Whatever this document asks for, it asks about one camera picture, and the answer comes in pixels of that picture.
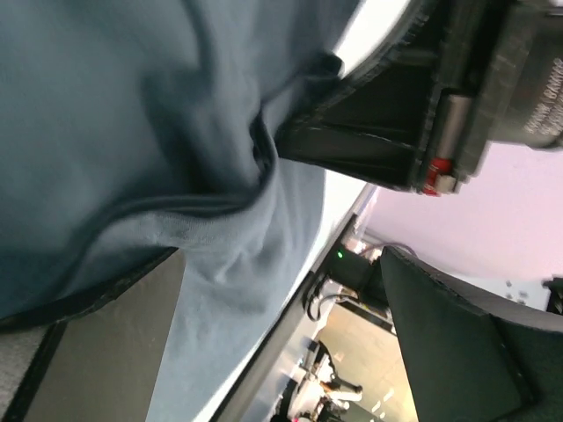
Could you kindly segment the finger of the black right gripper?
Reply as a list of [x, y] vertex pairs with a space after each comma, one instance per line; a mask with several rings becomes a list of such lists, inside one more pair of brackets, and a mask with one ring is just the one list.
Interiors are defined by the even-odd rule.
[[281, 157], [392, 190], [411, 190], [420, 168], [428, 74], [382, 74], [299, 123], [275, 141]]
[[361, 1], [333, 49], [344, 84], [378, 76], [430, 79], [438, 65], [443, 1]]

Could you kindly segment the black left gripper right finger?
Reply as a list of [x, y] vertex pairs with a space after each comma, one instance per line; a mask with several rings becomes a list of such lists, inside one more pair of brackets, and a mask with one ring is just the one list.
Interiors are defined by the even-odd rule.
[[420, 421], [560, 421], [562, 317], [399, 249], [383, 282]]

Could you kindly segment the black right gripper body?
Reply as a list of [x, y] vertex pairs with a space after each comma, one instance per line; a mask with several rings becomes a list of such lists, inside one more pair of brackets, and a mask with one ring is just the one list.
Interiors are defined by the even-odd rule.
[[562, 147], [562, 7], [514, 3], [503, 15], [476, 94], [449, 95], [436, 112], [416, 189], [455, 192], [476, 176], [492, 142]]

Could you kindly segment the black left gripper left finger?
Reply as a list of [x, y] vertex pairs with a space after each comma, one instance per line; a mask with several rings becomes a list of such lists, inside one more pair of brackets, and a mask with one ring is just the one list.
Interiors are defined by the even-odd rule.
[[180, 252], [92, 313], [1, 337], [3, 421], [143, 421], [185, 262]]

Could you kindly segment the grey blue t shirt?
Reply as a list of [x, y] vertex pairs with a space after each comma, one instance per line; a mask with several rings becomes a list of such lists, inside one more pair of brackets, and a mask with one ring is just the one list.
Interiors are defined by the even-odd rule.
[[181, 251], [147, 418], [195, 419], [315, 243], [325, 173], [274, 135], [337, 82], [357, 6], [2, 2], [2, 327], [73, 316]]

